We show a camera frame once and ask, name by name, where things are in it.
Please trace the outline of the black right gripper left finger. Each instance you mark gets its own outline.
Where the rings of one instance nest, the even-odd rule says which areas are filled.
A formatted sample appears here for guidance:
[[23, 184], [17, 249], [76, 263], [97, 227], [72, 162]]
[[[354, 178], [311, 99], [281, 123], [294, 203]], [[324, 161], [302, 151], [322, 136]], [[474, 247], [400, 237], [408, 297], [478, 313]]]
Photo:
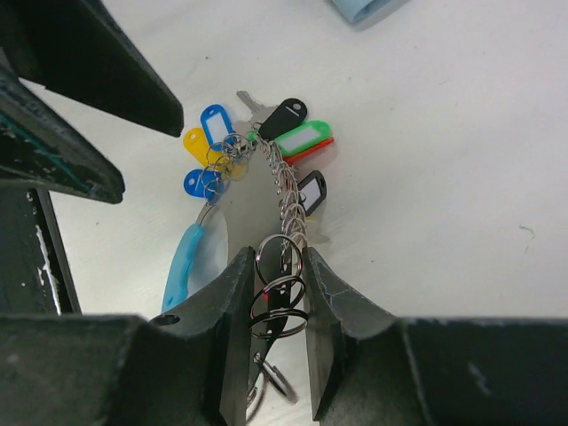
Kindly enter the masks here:
[[4, 425], [242, 425], [254, 251], [172, 310], [4, 315]]

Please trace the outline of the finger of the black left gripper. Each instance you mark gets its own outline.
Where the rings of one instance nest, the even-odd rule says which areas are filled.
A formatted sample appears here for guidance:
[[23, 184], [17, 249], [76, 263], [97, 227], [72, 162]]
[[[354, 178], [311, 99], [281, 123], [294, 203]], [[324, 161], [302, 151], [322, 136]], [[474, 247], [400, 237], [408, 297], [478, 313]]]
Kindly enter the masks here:
[[3, 1], [1, 48], [20, 78], [177, 137], [183, 107], [100, 1]]
[[20, 81], [1, 53], [1, 185], [122, 202], [121, 172]]

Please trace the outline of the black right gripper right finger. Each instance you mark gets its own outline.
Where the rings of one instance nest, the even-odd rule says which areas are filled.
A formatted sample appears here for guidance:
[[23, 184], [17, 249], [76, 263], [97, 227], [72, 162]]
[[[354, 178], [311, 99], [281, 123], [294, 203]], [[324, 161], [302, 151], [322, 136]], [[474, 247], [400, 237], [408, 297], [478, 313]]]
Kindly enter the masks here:
[[321, 425], [564, 425], [567, 322], [395, 316], [304, 251]]

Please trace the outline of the metal key organizer blue handle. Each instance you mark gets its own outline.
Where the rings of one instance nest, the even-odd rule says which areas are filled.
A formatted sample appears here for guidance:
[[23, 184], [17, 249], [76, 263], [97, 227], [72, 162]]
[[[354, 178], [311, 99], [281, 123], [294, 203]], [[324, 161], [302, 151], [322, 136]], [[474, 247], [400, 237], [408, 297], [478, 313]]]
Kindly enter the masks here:
[[[188, 387], [186, 425], [242, 425], [259, 375], [290, 401], [289, 382], [266, 361], [273, 343], [306, 328], [302, 251], [306, 213], [294, 170], [278, 144], [255, 136], [220, 159], [208, 198], [170, 266], [161, 322], [191, 355], [177, 376]], [[205, 263], [202, 246], [214, 214], [225, 220], [227, 265], [209, 284], [189, 280]]]

